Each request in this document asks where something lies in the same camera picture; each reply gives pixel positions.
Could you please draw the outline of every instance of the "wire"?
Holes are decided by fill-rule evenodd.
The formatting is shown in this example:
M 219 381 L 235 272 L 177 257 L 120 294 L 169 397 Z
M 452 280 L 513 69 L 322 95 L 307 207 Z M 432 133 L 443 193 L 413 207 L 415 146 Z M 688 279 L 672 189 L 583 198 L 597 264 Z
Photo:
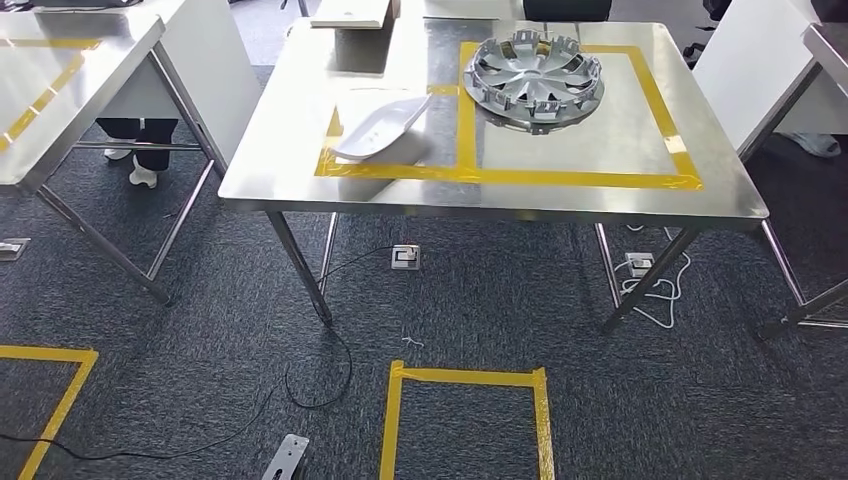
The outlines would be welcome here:
M 644 226 L 631 227 L 630 225 L 627 225 L 627 228 L 629 228 L 631 231 L 638 232 L 638 231 L 642 230 L 644 228 Z M 668 240 L 673 241 L 674 239 L 671 236 L 671 232 L 668 230 L 668 227 L 663 227 L 663 230 L 665 231 L 665 236 L 668 237 Z M 663 285 L 663 284 L 669 285 L 671 287 L 671 295 L 658 295 L 658 294 L 654 294 L 654 293 L 646 293 L 645 294 L 646 297 L 658 298 L 660 300 L 666 300 L 668 302 L 668 316 L 669 316 L 668 324 L 662 323 L 661 321 L 657 320 L 653 315 L 645 312 L 644 310 L 642 310 L 639 307 L 633 307 L 634 311 L 636 311 L 637 313 L 639 313 L 643 317 L 647 318 L 648 320 L 656 323 L 657 325 L 659 325 L 660 327 L 665 328 L 665 329 L 674 328 L 674 302 L 677 301 L 677 300 L 680 300 L 680 297 L 683 295 L 683 290 L 680 287 L 680 279 L 683 277 L 683 272 L 685 272 L 686 269 L 689 268 L 690 265 L 692 265 L 692 258 L 686 252 L 683 252 L 683 257 L 686 259 L 686 265 L 684 265 L 683 268 L 681 268 L 680 271 L 677 272 L 677 277 L 675 278 L 674 282 L 672 282 L 671 280 L 667 280 L 665 278 L 661 278 L 661 279 L 657 280 L 657 282 L 654 283 L 654 285 L 653 285 L 654 287 L 659 287 L 660 285 Z M 613 271 L 618 271 L 618 269 L 620 269 L 621 267 L 623 267 L 625 265 L 629 265 L 632 262 L 633 262 L 633 260 L 628 260 L 628 261 L 626 261 L 626 262 L 624 262 L 620 265 L 617 265 L 613 269 Z M 621 283 L 621 295 L 623 296 L 623 295 L 627 295 L 628 293 L 631 293 L 633 291 L 633 289 L 636 288 L 636 285 L 639 284 L 640 280 L 641 279 L 638 279 L 638 278 L 629 278 L 629 279 L 623 281 Z
M 345 262 L 345 263 L 333 268 L 332 270 L 328 271 L 325 275 L 323 275 L 318 280 L 316 280 L 315 283 L 321 284 L 321 283 L 324 282 L 324 280 L 327 279 L 327 277 L 329 277 L 333 273 L 338 272 L 339 270 L 341 270 L 341 269 L 343 269 L 343 268 L 345 268 L 349 265 L 352 265 L 352 264 L 362 260 L 363 258 L 365 258 L 369 255 L 373 255 L 373 254 L 375 254 L 379 251 L 388 250 L 388 249 L 391 249 L 391 248 L 394 248 L 394 245 L 389 245 L 389 246 L 385 246 L 385 247 L 377 247 L 377 248 L 375 248 L 375 249 L 373 249 L 369 252 L 363 253 L 362 255 L 357 256 L 353 260 Z M 344 385 L 342 385 L 342 388 L 339 390 L 339 393 L 337 393 L 336 396 L 332 397 L 331 399 L 329 399 L 325 402 L 308 404 L 308 403 L 303 403 L 300 400 L 298 400 L 297 398 L 295 398 L 294 394 L 292 393 L 291 388 L 289 387 L 289 368 L 290 368 L 290 365 L 287 366 L 286 367 L 286 373 L 283 375 L 283 380 L 285 382 L 286 393 L 289 396 L 289 400 L 291 400 L 291 402 L 293 404 L 297 405 L 298 407 L 305 408 L 307 410 L 315 410 L 315 409 L 318 409 L 318 408 L 323 408 L 323 407 L 326 407 L 328 405 L 332 405 L 333 403 L 336 403 L 337 401 L 341 400 L 342 397 L 344 397 L 345 394 L 347 393 L 348 389 L 350 389 L 350 382 L 353 379 L 353 356 L 351 356 L 351 354 L 350 354 L 350 347 L 347 345 L 347 342 L 344 341 L 344 339 L 341 337 L 341 335 L 339 335 L 335 331 L 335 329 L 333 329 L 333 325 L 330 323 L 331 320 L 329 318 L 324 318 L 324 315 L 321 315 L 321 312 L 318 311 L 318 307 L 315 305 L 315 302 L 312 302 L 312 308 L 315 310 L 315 314 L 318 316 L 318 319 L 321 320 L 322 324 L 324 324 L 324 328 L 326 328 L 333 335 L 333 337 L 335 337 L 335 339 L 338 340 L 339 343 L 341 343 L 342 346 L 344 347 L 345 354 L 347 354 L 347 378 L 345 379 Z
M 359 255 L 358 257 L 354 258 L 353 260 L 351 260 L 351 261 L 349 261 L 349 262 L 345 262 L 345 263 L 343 263 L 343 264 L 339 265 L 338 267 L 331 269 L 331 270 L 330 270 L 329 272 L 327 272 L 327 273 L 326 273 L 323 277 L 320 277 L 318 280 L 315 280 L 315 283 L 321 283 L 321 282 L 323 282 L 323 281 L 324 281 L 327 277 L 329 277 L 330 275 L 332 275 L 332 274 L 334 274 L 334 273 L 338 272 L 339 270 L 341 270 L 341 269 L 343 269 L 343 268 L 347 267 L 348 265 L 354 264 L 354 263 L 356 263 L 356 262 L 358 262 L 358 261 L 362 260 L 363 258 L 365 258 L 365 257 L 367 257 L 367 256 L 369 256 L 369 255 L 373 255 L 373 254 L 375 254 L 375 253 L 377 253 L 377 252 L 379 252 L 379 251 L 382 251 L 382 250 L 389 250 L 389 249 L 392 249 L 392 248 L 395 248 L 395 246 L 394 246 L 394 245 L 388 245 L 388 246 L 385 246 L 385 247 L 377 247 L 377 248 L 375 248 L 374 250 L 371 250 L 370 252 L 363 253 L 362 255 Z
M 227 435 L 226 437 L 224 437 L 220 440 L 215 440 L 214 442 L 209 443 L 207 445 L 204 445 L 202 447 L 192 448 L 191 450 L 186 450 L 184 452 L 179 452 L 179 453 L 153 454 L 153 453 L 138 453 L 138 452 L 116 452 L 116 453 L 110 453 L 108 455 L 89 456 L 89 455 L 83 455 L 83 454 L 80 454 L 80 453 L 76 453 L 75 451 L 73 451 L 69 447 L 63 445 L 62 443 L 60 443 L 56 440 L 50 439 L 50 438 L 18 437 L 18 436 L 15 436 L 15 435 L 7 435 L 5 433 L 0 433 L 0 438 L 2 438 L 4 440 L 10 440 L 10 441 L 13 441 L 13 442 L 29 442 L 29 443 L 45 442 L 45 443 L 49 443 L 51 445 L 54 445 L 54 446 L 64 450 L 65 453 L 76 458 L 77 460 L 84 460 L 84 461 L 88 461 L 88 462 L 98 462 L 98 461 L 101 461 L 101 460 L 108 460 L 110 458 L 116 458 L 116 457 L 136 457 L 136 458 L 150 458 L 150 459 L 154 459 L 154 460 L 172 460 L 174 458 L 185 457 L 187 455 L 193 455 L 193 454 L 199 453 L 203 450 L 218 446 L 218 445 L 220 445 L 222 443 L 226 443 L 226 442 L 232 440 L 233 438 L 239 436 L 240 434 L 242 434 L 245 430 L 250 428 L 250 426 L 253 425 L 256 422 L 256 420 L 259 418 L 260 415 L 262 415 L 262 412 L 265 411 L 265 407 L 268 406 L 268 400 L 271 399 L 271 396 L 274 395 L 274 392 L 277 391 L 277 388 L 279 388 L 279 386 L 280 386 L 280 382 L 277 382 L 274 385 L 274 388 L 272 388 L 271 391 L 268 393 L 268 395 L 265 397 L 265 400 L 262 401 L 262 404 L 260 405 L 259 410 L 253 415 L 253 417 L 247 423 L 242 425 L 238 430 L 236 430 L 235 432 L 231 433 L 230 435 Z

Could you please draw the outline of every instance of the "white shoe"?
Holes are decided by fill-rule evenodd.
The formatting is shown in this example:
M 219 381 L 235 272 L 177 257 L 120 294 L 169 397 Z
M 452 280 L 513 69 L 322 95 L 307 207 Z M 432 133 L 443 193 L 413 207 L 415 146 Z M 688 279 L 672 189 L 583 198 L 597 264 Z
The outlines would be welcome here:
M 117 138 L 109 138 L 110 142 L 126 142 L 127 140 L 120 140 Z M 117 162 L 118 160 L 123 160 L 127 158 L 132 153 L 132 150 L 124 150 L 123 148 L 107 148 L 103 151 L 103 156 L 108 158 L 113 162 Z
M 147 185 L 147 188 L 156 188 L 156 182 L 158 181 L 157 173 L 139 165 L 138 159 L 135 157 L 133 157 L 133 165 L 135 165 L 135 170 L 130 174 L 130 183 L 133 185 L 144 183 Z
M 821 158 L 838 157 L 842 153 L 839 142 L 833 135 L 819 133 L 784 133 L 784 137 L 794 140 L 810 155 Z

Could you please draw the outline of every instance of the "yellow tape marking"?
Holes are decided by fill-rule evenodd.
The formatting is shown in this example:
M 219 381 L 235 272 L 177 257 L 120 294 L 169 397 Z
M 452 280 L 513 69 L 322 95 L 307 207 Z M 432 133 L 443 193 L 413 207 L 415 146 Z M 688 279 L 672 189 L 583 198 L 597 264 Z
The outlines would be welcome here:
M 581 49 L 586 53 L 624 53 L 630 58 L 630 64 L 633 66 L 633 71 L 636 72 L 636 78 L 639 80 L 639 86 L 642 87 L 642 92 L 645 99 L 648 101 L 648 107 L 654 116 L 654 121 L 657 123 L 657 128 L 660 130 L 660 135 L 666 142 L 669 148 L 671 160 L 677 168 L 677 174 L 698 178 L 698 171 L 692 163 L 692 157 L 683 145 L 683 140 L 677 132 L 677 126 L 671 118 L 671 112 L 662 98 L 660 88 L 651 74 L 651 67 L 645 60 L 642 54 L 642 49 L 634 45 L 584 45 Z
M 88 374 L 94 367 L 94 362 L 97 361 L 97 352 L 94 350 L 70 350 L 64 348 L 42 348 L 42 347 L 19 347 L 12 345 L 0 345 L 0 358 L 9 358 L 15 360 L 40 360 L 51 362 L 72 362 L 79 363 L 74 378 L 65 390 L 62 399 L 50 416 L 47 426 L 41 432 L 40 438 L 53 440 L 56 434 L 59 433 L 59 428 L 68 416 L 77 395 L 82 389 Z M 18 475 L 18 480 L 31 480 L 35 477 L 35 472 L 38 470 L 41 461 L 44 460 L 44 455 L 47 454 L 49 443 L 38 442 L 35 448 L 27 458 L 23 470 Z
M 555 185 L 575 187 L 618 187 L 702 190 L 703 184 L 689 152 L 686 149 L 671 113 L 662 98 L 650 67 L 639 47 L 633 45 L 583 45 L 586 53 L 617 53 L 627 55 L 639 86 L 677 174 L 657 175 L 638 173 L 607 172 L 563 172 L 545 170 L 491 170 L 477 168 L 475 105 L 462 85 L 462 67 L 474 54 L 475 42 L 460 45 L 460 69 L 457 85 L 430 85 L 427 89 L 434 95 L 457 96 L 457 145 L 456 162 L 453 167 L 420 165 L 368 165 L 338 164 L 332 155 L 322 152 L 315 175 L 379 179 L 436 180 L 443 182 L 490 183 L 515 185 Z
M 547 377 L 544 368 L 537 368 L 531 373 L 405 368 L 403 361 L 394 360 L 389 370 L 386 419 L 383 428 L 383 451 L 380 459 L 380 480 L 392 480 L 395 475 L 403 379 L 418 380 L 419 382 L 532 388 L 539 451 L 539 478 L 542 480 L 554 479 L 554 451 L 550 407 L 548 406 Z
M 474 56 L 477 44 L 462 42 L 459 47 L 459 79 L 457 85 L 462 85 L 462 68 Z M 456 99 L 456 170 L 458 175 L 473 174 L 477 171 L 477 133 L 474 128 L 476 120 L 474 109 L 476 103 L 464 88 L 459 88 Z
M 548 407 L 548 379 L 544 368 L 533 370 L 533 403 L 536 407 L 536 443 L 539 446 L 539 478 L 554 478 L 554 447 L 551 411 Z
M 389 392 L 386 397 L 386 420 L 383 426 L 383 453 L 380 457 L 380 480 L 391 480 L 395 476 L 402 372 L 403 360 L 394 360 L 389 370 Z
M 68 48 L 73 50 L 94 50 L 100 45 L 100 40 L 96 38 L 53 38 L 53 39 L 21 39 L 21 38 L 4 38 L 0 39 L 0 47 L 20 47 L 20 48 Z
M 86 38 L 60 38 L 60 39 L 52 39 L 52 40 L 27 40 L 27 39 L 2 39 L 0 40 L 0 47 L 13 47 L 13 48 L 68 48 L 80 50 L 77 52 L 74 57 L 71 59 L 71 62 L 67 67 L 59 74 L 56 80 L 50 84 L 50 86 L 42 93 L 38 99 L 33 102 L 24 113 L 21 114 L 17 120 L 12 123 L 12 125 L 6 130 L 3 135 L 0 135 L 0 152 L 9 148 L 9 146 L 21 136 L 24 130 L 29 127 L 29 125 L 35 120 L 39 113 L 41 113 L 47 104 L 50 103 L 53 98 L 56 97 L 56 94 L 59 90 L 64 87 L 71 77 L 74 76 L 75 73 L 82 68 L 83 63 L 85 63 L 85 57 L 82 55 L 82 50 L 93 50 L 100 45 L 100 41 L 96 39 L 86 39 Z
M 459 86 L 457 85 L 427 85 L 427 93 L 433 95 L 459 95 Z

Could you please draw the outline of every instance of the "stainless steel table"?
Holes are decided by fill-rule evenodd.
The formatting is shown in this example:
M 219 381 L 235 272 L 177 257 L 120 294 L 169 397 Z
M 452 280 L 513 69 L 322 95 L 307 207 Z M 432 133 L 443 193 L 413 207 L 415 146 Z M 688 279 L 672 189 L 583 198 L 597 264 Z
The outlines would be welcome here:
M 780 125 L 786 114 L 792 110 L 792 107 L 795 106 L 801 95 L 823 70 L 836 81 L 843 92 L 848 94 L 848 24 L 830 23 L 810 25 L 804 32 L 804 45 L 813 54 L 813 60 L 807 68 L 807 74 L 788 93 L 781 108 L 775 111 L 771 118 L 763 125 L 762 130 L 757 134 L 755 141 L 752 142 L 750 147 L 740 153 L 740 157 L 743 160 L 747 161 L 762 146 L 765 139 Z M 798 303 L 798 307 L 790 311 L 780 322 L 767 325 L 763 328 L 759 332 L 760 337 L 763 339 L 773 338 L 797 325 L 848 328 L 848 320 L 816 317 L 816 314 L 825 308 L 842 299 L 848 298 L 848 279 L 843 280 L 815 298 L 808 300 L 801 291 L 798 279 L 792 270 L 792 265 L 789 263 L 786 253 L 783 251 L 777 234 L 774 232 L 771 221 L 764 220 L 762 227 L 766 239 L 777 258 L 786 283 L 789 285 L 789 289 L 792 290 L 792 295 Z
M 159 40 L 159 17 L 115 13 L 0 14 L 0 194 L 34 193 L 79 230 L 134 281 L 163 303 L 168 293 L 153 280 L 210 170 L 223 176 L 179 76 Z M 145 59 L 154 65 L 199 145 L 120 144 L 134 149 L 202 150 L 208 159 L 191 197 L 177 215 L 153 264 L 142 271 L 65 204 L 46 182 L 103 108 Z
M 465 62 L 479 42 L 520 28 L 577 38 L 599 57 L 606 92 L 592 115 L 531 134 L 475 106 L 460 86 Z M 351 162 L 327 150 L 375 106 L 426 92 L 435 95 L 431 107 L 384 152 Z M 379 32 L 296 25 L 219 195 L 267 212 L 327 320 L 324 285 L 282 211 L 593 223 L 617 307 L 605 332 L 700 231 L 752 229 L 768 216 L 666 28 L 636 23 L 402 17 Z M 622 300 L 604 223 L 684 229 Z

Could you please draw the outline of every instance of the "black cable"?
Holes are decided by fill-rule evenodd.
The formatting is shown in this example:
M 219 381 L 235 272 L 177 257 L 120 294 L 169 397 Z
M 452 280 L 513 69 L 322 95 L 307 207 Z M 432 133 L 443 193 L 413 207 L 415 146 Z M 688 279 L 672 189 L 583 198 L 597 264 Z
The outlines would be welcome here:
M 334 274 L 335 272 L 337 272 L 337 271 L 339 271 L 339 270 L 341 270 L 341 269 L 343 269 L 343 268 L 347 267 L 348 265 L 351 265 L 351 264 L 353 264 L 353 263 L 356 263 L 356 262 L 358 262 L 358 261 L 362 260 L 363 258 L 365 258 L 365 257 L 369 256 L 369 255 L 373 255 L 373 254 L 375 254 L 375 253 L 377 253 L 377 252 L 379 252 L 379 251 L 382 251 L 382 250 L 389 250 L 389 249 L 391 249 L 391 248 L 395 248 L 395 247 L 394 247 L 394 245 L 388 245 L 388 246 L 385 246 L 385 247 L 377 247 L 377 248 L 375 248 L 374 250 L 371 250 L 370 252 L 363 253 L 362 255 L 360 255 L 360 256 L 358 256 L 358 257 L 354 258 L 353 260 L 351 260 L 351 261 L 349 261 L 349 262 L 345 262 L 345 263 L 343 263 L 343 264 L 339 265 L 338 267 L 336 267 L 336 268 L 334 268 L 334 269 L 330 270 L 329 272 L 327 272 L 327 274 L 326 274 L 326 275 L 324 275 L 323 277 L 320 277 L 318 280 L 315 280 L 315 283 L 321 283 L 321 282 L 323 282 L 323 281 L 324 281 L 324 279 L 326 279 L 326 278 L 327 278 L 327 277 L 329 277 L 330 275 Z
M 358 257 L 354 258 L 353 260 L 350 260 L 348 262 L 345 262 L 345 263 L 339 265 L 338 267 L 333 268 L 332 270 L 327 272 L 325 275 L 320 277 L 318 280 L 316 280 L 315 283 L 321 284 L 321 283 L 324 282 L 324 280 L 327 279 L 327 277 L 329 277 L 333 273 L 341 270 L 342 268 L 345 268 L 348 265 L 354 264 L 354 263 L 362 260 L 363 258 L 365 258 L 369 255 L 373 255 L 373 254 L 375 254 L 379 251 L 388 250 L 390 248 L 394 248 L 394 246 L 389 245 L 389 246 L 386 246 L 386 247 L 377 247 L 377 248 L 375 248 L 375 249 L 373 249 L 373 250 L 371 250 L 367 253 L 363 253 L 362 255 L 359 255 Z M 291 402 L 293 404 L 297 405 L 298 407 L 305 408 L 307 410 L 315 410 L 317 408 L 326 407 L 328 405 L 332 405 L 332 404 L 338 402 L 339 400 L 341 400 L 342 397 L 344 397 L 344 395 L 347 393 L 348 389 L 350 388 L 350 382 L 353 379 L 353 357 L 350 354 L 350 347 L 348 347 L 347 342 L 344 341 L 344 339 L 341 337 L 341 335 L 339 335 L 333 329 L 333 326 L 330 324 L 329 319 L 324 318 L 324 316 L 321 315 L 321 313 L 318 311 L 318 307 L 315 306 L 315 302 L 312 302 L 312 308 L 315 310 L 315 314 L 318 316 L 318 319 L 321 320 L 322 324 L 324 324 L 324 328 L 326 328 L 333 335 L 333 337 L 335 337 L 336 340 L 338 340 L 339 343 L 341 343 L 342 346 L 344 347 L 345 353 L 347 354 L 347 378 L 345 379 L 344 385 L 342 385 L 341 390 L 339 390 L 339 393 L 336 394 L 335 397 L 333 397 L 330 400 L 327 400 L 325 402 L 322 402 L 322 403 L 307 404 L 307 403 L 303 403 L 303 402 L 299 401 L 298 399 L 296 399 L 294 397 L 294 394 L 292 393 L 291 388 L 289 388 L 289 367 L 286 367 L 286 373 L 285 373 L 285 375 L 283 375 L 283 380 L 285 382 L 286 393 L 289 396 L 289 400 L 291 400 Z
M 5 440 L 11 440 L 13 442 L 31 442 L 31 443 L 45 442 L 45 443 L 49 443 L 51 445 L 55 445 L 56 447 L 59 447 L 60 449 L 64 450 L 65 453 L 76 458 L 77 460 L 85 460 L 85 461 L 89 461 L 89 462 L 97 462 L 97 461 L 101 461 L 101 460 L 108 460 L 110 458 L 115 458 L 115 457 L 137 457 L 137 458 L 152 458 L 154 460 L 172 460 L 174 458 L 185 457 L 186 455 L 192 455 L 192 454 L 201 452 L 203 450 L 206 450 L 208 448 L 215 447 L 215 446 L 220 445 L 222 443 L 228 442 L 228 441 L 232 440 L 233 438 L 237 437 L 238 435 L 240 435 L 241 433 L 243 433 L 251 425 L 253 425 L 254 422 L 256 422 L 256 419 L 258 419 L 260 415 L 262 415 L 262 412 L 265 411 L 265 407 L 268 406 L 268 400 L 271 399 L 271 396 L 274 395 L 274 392 L 277 391 L 277 388 L 279 388 L 279 386 L 280 386 L 280 382 L 277 382 L 277 384 L 274 385 L 274 388 L 272 388 L 271 391 L 268 393 L 268 395 L 265 397 L 265 400 L 262 401 L 262 404 L 260 405 L 259 410 L 256 412 L 256 414 L 253 415 L 253 417 L 250 419 L 250 421 L 248 421 L 247 423 L 242 425 L 241 428 L 236 430 L 234 433 L 227 435 L 226 437 L 224 437 L 220 440 L 216 440 L 216 441 L 214 441 L 210 444 L 204 445 L 202 447 L 193 448 L 191 450 L 187 450 L 185 452 L 180 452 L 180 453 L 157 455 L 157 454 L 151 454 L 151 453 L 117 452 L 117 453 L 110 453 L 109 455 L 88 456 L 88 455 L 82 455 L 82 454 L 76 453 L 73 450 L 71 450 L 70 448 L 63 445 L 62 443 L 57 442 L 56 440 L 49 439 L 49 438 L 17 437 L 17 436 L 14 436 L 14 435 L 7 435 L 5 433 L 0 433 L 0 438 L 5 439 Z

